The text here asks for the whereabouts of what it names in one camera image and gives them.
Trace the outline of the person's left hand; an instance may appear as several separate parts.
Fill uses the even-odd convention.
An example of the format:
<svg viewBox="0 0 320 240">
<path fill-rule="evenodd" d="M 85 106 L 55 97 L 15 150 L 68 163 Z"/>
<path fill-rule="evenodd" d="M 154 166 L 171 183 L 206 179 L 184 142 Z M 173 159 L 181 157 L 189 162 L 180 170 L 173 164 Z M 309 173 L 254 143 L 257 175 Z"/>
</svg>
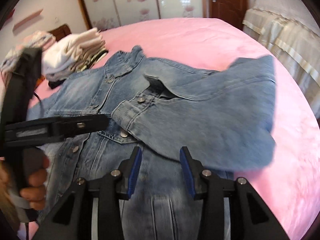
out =
<svg viewBox="0 0 320 240">
<path fill-rule="evenodd" d="M 3 160 L 1 158 L 1 210 L 5 212 L 11 211 L 14 206 L 8 194 L 10 172 Z M 44 156 L 42 167 L 29 176 L 29 186 L 20 191 L 21 196 L 29 202 L 30 207 L 37 211 L 43 210 L 46 203 L 46 187 L 44 183 L 47 180 L 46 169 L 49 164 L 49 159 Z"/>
</svg>

